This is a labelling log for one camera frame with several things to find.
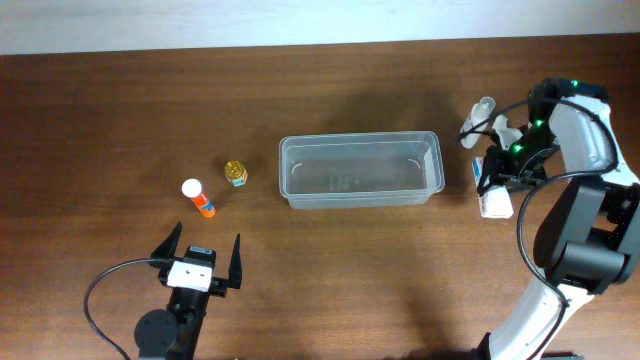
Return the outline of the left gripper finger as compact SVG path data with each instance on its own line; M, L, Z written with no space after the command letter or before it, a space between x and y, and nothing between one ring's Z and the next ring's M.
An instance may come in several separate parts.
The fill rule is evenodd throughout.
M163 240L151 253L152 262L150 265L155 268L162 268L167 264L167 260L175 258L175 251L180 239L182 223L178 222L168 237Z
M243 280L243 269L240 254L241 235L237 234L228 269L228 287L239 290Z

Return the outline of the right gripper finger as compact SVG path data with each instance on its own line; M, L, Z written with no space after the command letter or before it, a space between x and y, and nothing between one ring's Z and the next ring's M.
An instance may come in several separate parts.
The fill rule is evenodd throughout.
M486 155L482 158L482 168L477 185L479 196L483 196L492 186L496 184L494 177L500 170L500 149L488 148Z
M500 174L499 179L508 191L526 191L544 182L546 175L540 172L527 173L521 176Z

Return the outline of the white green medicine box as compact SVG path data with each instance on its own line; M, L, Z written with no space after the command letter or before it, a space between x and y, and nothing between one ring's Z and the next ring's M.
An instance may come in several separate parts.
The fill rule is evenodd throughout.
M482 178L484 159L476 157L472 162L474 181L476 185L486 185L487 179ZM489 219L508 219L514 214L510 195L505 186L493 185L482 195L478 196L480 215Z

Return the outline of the orange tablet tube white cap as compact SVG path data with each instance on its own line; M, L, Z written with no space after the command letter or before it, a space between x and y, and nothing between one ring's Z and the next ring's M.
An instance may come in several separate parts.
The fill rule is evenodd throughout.
M181 185L181 191L185 197L192 201L204 217L212 218L216 214L212 201L204 193L203 186L198 179L190 178L185 180Z

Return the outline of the small gold-lid jar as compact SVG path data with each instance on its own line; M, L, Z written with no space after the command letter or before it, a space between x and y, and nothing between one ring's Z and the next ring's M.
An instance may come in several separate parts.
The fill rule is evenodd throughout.
M248 172L240 161L233 160L225 164L224 175L230 184L239 187L246 183Z

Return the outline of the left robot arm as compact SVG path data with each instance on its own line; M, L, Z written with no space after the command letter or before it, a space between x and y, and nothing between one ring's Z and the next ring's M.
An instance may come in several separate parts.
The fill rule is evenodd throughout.
M141 359L192 359L207 314L209 299L224 298L230 289L240 289L243 279L241 238L236 237L228 276L216 277L216 252L198 246L175 255L182 225L151 253L151 266L158 270L161 285L171 290L163 309L143 315L134 330Z

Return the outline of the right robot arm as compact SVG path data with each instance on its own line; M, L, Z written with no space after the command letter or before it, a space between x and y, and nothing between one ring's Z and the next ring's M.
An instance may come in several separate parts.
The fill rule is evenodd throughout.
M474 104L458 141L492 145L473 160L485 218L516 212L516 241L533 278L510 316L482 338L474 359L545 359L546 349L582 306L623 284L639 263L639 179L610 123L605 88L547 78L523 100L527 124L511 128L485 97Z

